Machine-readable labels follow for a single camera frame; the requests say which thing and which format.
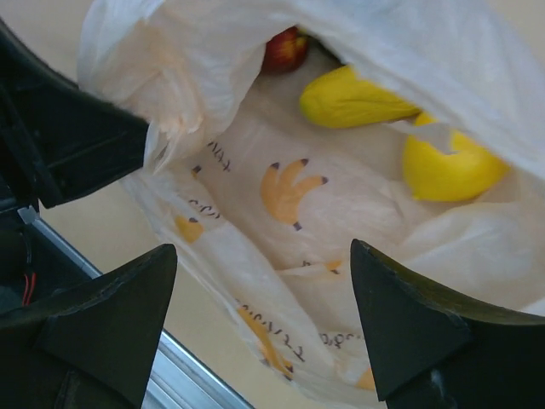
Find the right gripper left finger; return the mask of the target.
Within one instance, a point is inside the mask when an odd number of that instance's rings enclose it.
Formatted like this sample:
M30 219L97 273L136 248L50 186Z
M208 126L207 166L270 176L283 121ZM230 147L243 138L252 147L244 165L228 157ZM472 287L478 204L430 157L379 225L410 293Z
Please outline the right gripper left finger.
M1 315L3 408L139 408L175 282L173 245Z

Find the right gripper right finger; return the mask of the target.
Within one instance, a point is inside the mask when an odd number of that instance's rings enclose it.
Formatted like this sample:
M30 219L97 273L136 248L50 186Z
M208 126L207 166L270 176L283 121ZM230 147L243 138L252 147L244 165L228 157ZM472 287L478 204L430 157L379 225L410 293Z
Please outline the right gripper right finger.
M355 239L350 271L389 408L542 408L544 318L482 302Z

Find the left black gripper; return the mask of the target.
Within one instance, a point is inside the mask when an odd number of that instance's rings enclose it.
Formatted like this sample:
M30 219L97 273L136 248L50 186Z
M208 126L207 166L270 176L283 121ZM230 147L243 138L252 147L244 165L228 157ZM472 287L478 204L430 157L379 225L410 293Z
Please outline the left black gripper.
M143 165L145 120L80 90L1 25L1 311L91 277L20 207L50 209Z

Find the orange printed plastic bag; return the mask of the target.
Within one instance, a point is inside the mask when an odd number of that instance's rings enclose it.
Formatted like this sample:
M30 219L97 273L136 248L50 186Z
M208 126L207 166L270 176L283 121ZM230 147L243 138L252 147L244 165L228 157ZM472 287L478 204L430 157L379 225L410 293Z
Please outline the orange printed plastic bag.
M261 74L297 26L295 71ZM299 99L350 66L419 107L329 129ZM148 124L123 179L239 336L334 408L378 400L350 271L361 240L468 297L544 318L544 66L488 1L95 1L77 80ZM414 199L408 135L458 130L509 166L457 202Z

